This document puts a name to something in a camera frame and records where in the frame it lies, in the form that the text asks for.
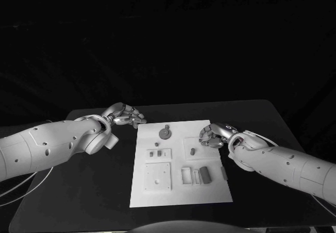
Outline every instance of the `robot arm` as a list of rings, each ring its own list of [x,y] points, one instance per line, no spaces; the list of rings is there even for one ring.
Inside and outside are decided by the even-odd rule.
[[[0,181],[59,165],[79,152],[111,149],[118,142],[111,126],[137,128],[138,123],[145,123],[142,114],[116,103],[101,115],[39,125],[0,139]]]
[[[210,124],[200,131],[203,146],[220,148],[228,143],[229,158],[246,171],[256,171],[277,183],[336,204],[336,164],[284,147],[269,147],[256,135],[239,133],[228,124]]]

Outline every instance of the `table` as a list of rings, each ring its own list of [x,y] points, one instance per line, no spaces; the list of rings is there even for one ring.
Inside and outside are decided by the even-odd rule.
[[[249,130],[279,146],[301,152],[302,148],[281,116],[266,100],[138,106],[148,123],[189,120],[225,122],[238,130]],[[66,120],[101,114],[103,109],[73,110]],[[10,232],[83,232],[129,230],[168,220],[222,222],[243,228],[326,226],[336,220],[311,196],[256,172],[243,171],[219,149],[228,174],[232,203],[129,208],[137,130],[114,126],[119,138],[114,148],[98,153],[75,154],[53,171],[20,204]],[[43,179],[37,173],[31,187]]]

